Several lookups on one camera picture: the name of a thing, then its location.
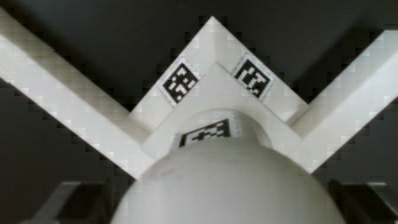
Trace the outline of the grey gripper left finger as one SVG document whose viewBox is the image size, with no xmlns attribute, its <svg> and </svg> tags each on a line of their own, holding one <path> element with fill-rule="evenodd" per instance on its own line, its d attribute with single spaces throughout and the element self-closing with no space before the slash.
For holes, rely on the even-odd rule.
<svg viewBox="0 0 398 224">
<path fill-rule="evenodd" d="M 114 193 L 109 182 L 63 182 L 45 204 L 20 224 L 111 224 Z"/>
</svg>

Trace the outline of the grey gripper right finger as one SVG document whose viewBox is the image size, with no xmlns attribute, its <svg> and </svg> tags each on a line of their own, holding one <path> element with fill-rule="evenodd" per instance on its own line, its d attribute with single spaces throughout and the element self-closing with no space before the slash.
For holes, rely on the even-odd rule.
<svg viewBox="0 0 398 224">
<path fill-rule="evenodd" d="M 398 193 L 384 182 L 329 182 L 347 224 L 398 224 Z"/>
</svg>

